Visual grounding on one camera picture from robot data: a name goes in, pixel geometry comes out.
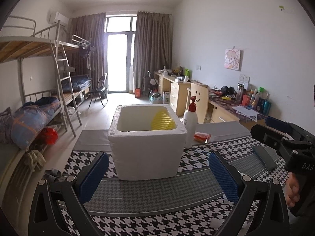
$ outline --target glass door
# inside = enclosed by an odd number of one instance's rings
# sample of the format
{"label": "glass door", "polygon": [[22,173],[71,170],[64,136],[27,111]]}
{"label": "glass door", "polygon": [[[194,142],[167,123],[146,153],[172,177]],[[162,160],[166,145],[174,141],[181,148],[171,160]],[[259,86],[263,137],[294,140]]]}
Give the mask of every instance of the glass door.
{"label": "glass door", "polygon": [[136,19],[134,16],[106,18],[108,92],[129,92]]}

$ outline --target curtain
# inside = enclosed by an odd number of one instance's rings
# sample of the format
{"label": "curtain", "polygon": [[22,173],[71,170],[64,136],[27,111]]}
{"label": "curtain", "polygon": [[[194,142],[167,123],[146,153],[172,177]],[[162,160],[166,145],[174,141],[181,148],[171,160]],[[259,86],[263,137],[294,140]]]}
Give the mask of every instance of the curtain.
{"label": "curtain", "polygon": [[172,36],[170,15],[138,12],[134,37],[133,80],[141,89],[147,72],[171,68]]}
{"label": "curtain", "polygon": [[92,87],[96,85],[100,77],[107,72],[105,63],[105,13],[73,18],[70,25],[70,38],[75,34],[91,42],[90,69],[87,59],[73,53],[69,56],[70,66],[76,69],[74,75],[90,75]]}

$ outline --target wall picture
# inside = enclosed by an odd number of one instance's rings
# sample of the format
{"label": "wall picture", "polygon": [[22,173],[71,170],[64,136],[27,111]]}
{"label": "wall picture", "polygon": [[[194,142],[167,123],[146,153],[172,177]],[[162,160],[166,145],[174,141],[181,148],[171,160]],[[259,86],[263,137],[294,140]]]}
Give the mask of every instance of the wall picture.
{"label": "wall picture", "polygon": [[229,49],[225,50],[224,67],[232,70],[239,70],[240,68],[241,50]]}

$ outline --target upper bunk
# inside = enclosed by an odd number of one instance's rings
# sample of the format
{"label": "upper bunk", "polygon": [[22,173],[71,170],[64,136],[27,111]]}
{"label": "upper bunk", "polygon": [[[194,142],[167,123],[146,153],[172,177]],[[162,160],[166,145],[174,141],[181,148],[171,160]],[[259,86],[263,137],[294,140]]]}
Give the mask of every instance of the upper bunk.
{"label": "upper bunk", "polygon": [[[36,22],[35,20],[10,16],[10,18],[17,18],[27,21],[34,22],[34,27],[25,27],[25,26],[16,26],[16,25],[7,25],[4,27],[7,28],[22,28],[33,30],[31,36],[3,36],[0,37],[0,63],[8,62],[11,60],[19,58],[28,58],[28,57],[39,57],[39,56],[50,56],[51,55],[51,45],[54,47],[56,44],[63,45],[66,53],[77,52],[81,44],[88,44],[90,42],[84,40],[83,38],[73,35],[71,43],[63,42],[59,40],[60,30],[67,32],[60,22],[45,29],[42,29],[38,32],[35,32]],[[49,39],[50,30],[56,27],[56,37],[54,39]],[[48,38],[42,38],[42,33],[48,31]]]}

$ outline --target yellow corrugated sponge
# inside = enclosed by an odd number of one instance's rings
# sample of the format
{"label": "yellow corrugated sponge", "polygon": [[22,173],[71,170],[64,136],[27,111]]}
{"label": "yellow corrugated sponge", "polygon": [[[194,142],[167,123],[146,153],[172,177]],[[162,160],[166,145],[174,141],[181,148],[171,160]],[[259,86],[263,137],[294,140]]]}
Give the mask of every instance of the yellow corrugated sponge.
{"label": "yellow corrugated sponge", "polygon": [[164,110],[158,111],[151,122],[151,130],[173,130],[175,128],[174,120]]}

